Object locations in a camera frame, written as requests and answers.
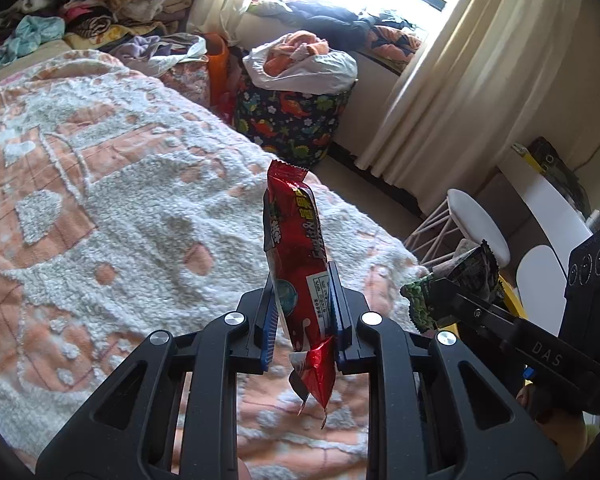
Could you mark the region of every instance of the das logo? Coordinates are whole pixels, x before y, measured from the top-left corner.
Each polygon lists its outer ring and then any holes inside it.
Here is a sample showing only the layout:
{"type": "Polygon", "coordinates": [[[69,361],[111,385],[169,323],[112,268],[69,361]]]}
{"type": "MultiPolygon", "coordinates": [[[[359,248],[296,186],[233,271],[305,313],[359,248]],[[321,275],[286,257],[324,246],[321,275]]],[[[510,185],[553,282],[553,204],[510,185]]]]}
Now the das logo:
{"type": "Polygon", "coordinates": [[[550,348],[544,348],[541,342],[536,341],[536,344],[531,351],[534,355],[538,356],[539,359],[542,359],[542,361],[545,361],[547,364],[554,367],[560,366],[562,354],[556,353],[555,350],[552,352],[550,348]]]}

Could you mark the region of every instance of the wire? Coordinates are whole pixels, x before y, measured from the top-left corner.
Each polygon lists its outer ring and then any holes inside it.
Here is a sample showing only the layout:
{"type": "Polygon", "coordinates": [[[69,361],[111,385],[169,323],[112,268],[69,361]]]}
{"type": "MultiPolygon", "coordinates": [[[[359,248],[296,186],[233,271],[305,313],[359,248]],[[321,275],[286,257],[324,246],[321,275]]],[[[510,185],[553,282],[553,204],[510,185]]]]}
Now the wire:
{"type": "Polygon", "coordinates": [[[593,153],[591,153],[591,156],[585,160],[582,164],[577,165],[575,168],[573,168],[573,173],[575,173],[576,171],[580,170],[581,168],[584,168],[587,164],[589,164],[591,162],[591,160],[593,159],[593,157],[596,156],[596,153],[600,151],[600,144],[598,145],[598,147],[593,151],[593,153]]]}

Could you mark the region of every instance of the baseboard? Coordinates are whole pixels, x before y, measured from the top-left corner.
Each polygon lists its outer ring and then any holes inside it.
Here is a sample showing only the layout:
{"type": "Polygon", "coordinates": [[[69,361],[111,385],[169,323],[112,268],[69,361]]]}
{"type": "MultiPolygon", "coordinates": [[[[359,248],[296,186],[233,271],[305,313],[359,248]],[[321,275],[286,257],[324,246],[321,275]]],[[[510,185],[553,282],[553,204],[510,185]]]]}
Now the baseboard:
{"type": "Polygon", "coordinates": [[[423,217],[422,211],[418,207],[418,200],[416,197],[414,197],[405,189],[391,186],[381,178],[373,176],[369,170],[360,170],[360,168],[354,163],[356,156],[346,148],[343,148],[341,145],[334,142],[329,147],[328,155],[336,162],[339,162],[345,166],[348,170],[351,170],[355,174],[364,178],[372,186],[378,188],[378,190],[382,191],[389,198],[400,204],[409,213],[416,215],[418,218],[423,217]]]}

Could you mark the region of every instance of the red snack package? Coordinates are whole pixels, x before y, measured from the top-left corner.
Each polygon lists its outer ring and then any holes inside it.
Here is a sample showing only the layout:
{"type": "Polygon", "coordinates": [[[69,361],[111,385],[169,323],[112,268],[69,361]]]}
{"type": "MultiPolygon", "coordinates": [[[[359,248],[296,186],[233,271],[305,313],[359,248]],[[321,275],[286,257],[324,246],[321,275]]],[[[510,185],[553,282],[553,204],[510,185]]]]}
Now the red snack package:
{"type": "Polygon", "coordinates": [[[269,272],[285,334],[294,352],[289,382],[303,400],[311,393],[325,409],[335,364],[329,273],[314,194],[307,170],[274,160],[267,173],[263,224],[269,272]]]}

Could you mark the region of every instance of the bed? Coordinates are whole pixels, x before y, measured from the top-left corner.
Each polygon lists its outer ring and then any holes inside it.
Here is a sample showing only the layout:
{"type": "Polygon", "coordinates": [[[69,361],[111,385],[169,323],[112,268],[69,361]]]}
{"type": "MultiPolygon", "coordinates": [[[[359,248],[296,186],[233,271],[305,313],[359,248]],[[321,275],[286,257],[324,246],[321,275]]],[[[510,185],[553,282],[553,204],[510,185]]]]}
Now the bed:
{"type": "MultiPolygon", "coordinates": [[[[101,52],[0,81],[0,432],[27,465],[149,332],[200,330],[264,284],[273,158],[101,52]]],[[[412,330],[397,291],[426,270],[308,182],[343,284],[412,330]]],[[[253,479],[363,478],[366,377],[337,378],[320,430],[316,402],[297,416],[288,351],[279,332],[270,372],[238,378],[238,454],[253,479]]]]}

